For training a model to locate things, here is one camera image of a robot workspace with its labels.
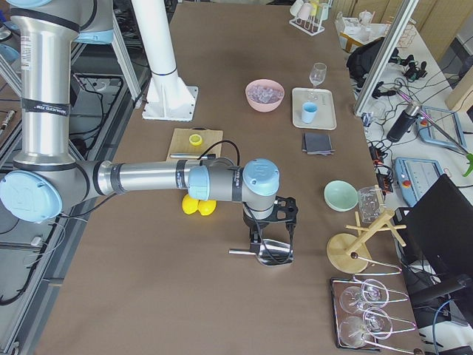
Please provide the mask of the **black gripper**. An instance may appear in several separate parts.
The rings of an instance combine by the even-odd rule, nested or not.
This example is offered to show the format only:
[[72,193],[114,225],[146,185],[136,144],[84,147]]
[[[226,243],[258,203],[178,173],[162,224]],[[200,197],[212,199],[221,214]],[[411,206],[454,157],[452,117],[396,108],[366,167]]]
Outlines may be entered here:
[[270,214],[262,219],[256,216],[256,210],[243,203],[243,220],[249,228],[250,248],[256,259],[260,262],[260,249],[262,246],[262,230],[270,223],[285,223],[289,234],[289,252],[286,261],[293,262],[293,236],[296,227],[297,205],[293,197],[276,196]]

